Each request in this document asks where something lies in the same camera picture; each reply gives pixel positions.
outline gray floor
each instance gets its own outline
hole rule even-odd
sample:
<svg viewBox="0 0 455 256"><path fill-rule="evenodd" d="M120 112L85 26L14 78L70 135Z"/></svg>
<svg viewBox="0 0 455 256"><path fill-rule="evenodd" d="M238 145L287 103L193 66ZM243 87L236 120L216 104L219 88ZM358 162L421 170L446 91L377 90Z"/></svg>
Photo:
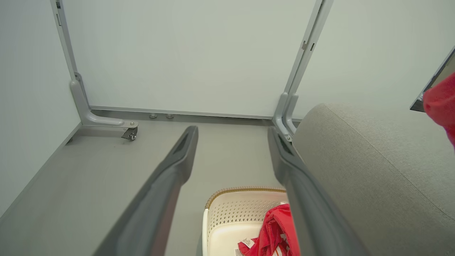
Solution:
<svg viewBox="0 0 455 256"><path fill-rule="evenodd" d="M141 121L133 142L105 137L109 132L75 137L0 225L0 254L91 255L192 124L199 127L199 143L191 177L180 192L166 255L200 255L202 213L212 193L235 186L280 186L272 171L267 127Z"/></svg>

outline caster wheel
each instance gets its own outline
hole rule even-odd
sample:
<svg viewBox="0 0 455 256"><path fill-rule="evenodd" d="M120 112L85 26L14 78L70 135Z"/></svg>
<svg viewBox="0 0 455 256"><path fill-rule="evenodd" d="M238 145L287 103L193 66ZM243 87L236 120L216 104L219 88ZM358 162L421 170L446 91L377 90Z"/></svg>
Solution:
<svg viewBox="0 0 455 256"><path fill-rule="evenodd" d="M128 136L128 140L129 140L129 141L133 141L133 140L135 140L135 139L136 139L136 135L133 134L133 133L131 133L130 136Z"/></svg>
<svg viewBox="0 0 455 256"><path fill-rule="evenodd" d="M126 130L126 132L123 134L122 138L125 138L129 141L133 141L136 139L136 135L137 135L137 127L135 128L129 128L128 130Z"/></svg>

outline clothing tag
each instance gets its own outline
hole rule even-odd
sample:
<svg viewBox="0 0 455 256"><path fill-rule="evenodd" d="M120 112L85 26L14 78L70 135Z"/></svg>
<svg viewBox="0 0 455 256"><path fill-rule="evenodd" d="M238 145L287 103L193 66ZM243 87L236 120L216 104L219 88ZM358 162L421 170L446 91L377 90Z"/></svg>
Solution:
<svg viewBox="0 0 455 256"><path fill-rule="evenodd" d="M234 249L235 256L243 256L242 252L239 249Z"/></svg>
<svg viewBox="0 0 455 256"><path fill-rule="evenodd" d="M243 240L242 240L242 243L244 243L244 244L245 244L246 246L248 246L248 248L250 248L250 249L251 249L251 247L253 247L253 245L254 245L253 240L248 239L248 238L243 239Z"/></svg>

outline white wall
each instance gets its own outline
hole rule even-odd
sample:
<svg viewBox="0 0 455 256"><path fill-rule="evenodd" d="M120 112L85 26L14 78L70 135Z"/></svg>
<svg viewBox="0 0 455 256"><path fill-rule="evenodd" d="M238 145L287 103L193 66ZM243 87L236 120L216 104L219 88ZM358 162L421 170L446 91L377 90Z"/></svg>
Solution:
<svg viewBox="0 0 455 256"><path fill-rule="evenodd" d="M90 105L273 115L314 0L64 0Z"/></svg>
<svg viewBox="0 0 455 256"><path fill-rule="evenodd" d="M0 2L0 216L80 122L49 0Z"/></svg>
<svg viewBox="0 0 455 256"><path fill-rule="evenodd" d="M298 88L321 102L409 108L455 45L453 0L335 0Z"/></svg>

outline red fabric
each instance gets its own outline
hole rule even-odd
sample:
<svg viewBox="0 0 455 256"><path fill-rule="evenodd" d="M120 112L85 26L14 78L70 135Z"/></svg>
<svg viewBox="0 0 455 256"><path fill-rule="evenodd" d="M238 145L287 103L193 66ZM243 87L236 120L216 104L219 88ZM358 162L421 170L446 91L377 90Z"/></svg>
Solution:
<svg viewBox="0 0 455 256"><path fill-rule="evenodd" d="M280 249L283 256L300 256L289 204L268 210L259 237L252 240L254 245L251 249L242 242L238 244L238 248L245 256L272 256L275 250Z"/></svg>
<svg viewBox="0 0 455 256"><path fill-rule="evenodd" d="M424 93L424 109L455 147L455 72Z"/></svg>

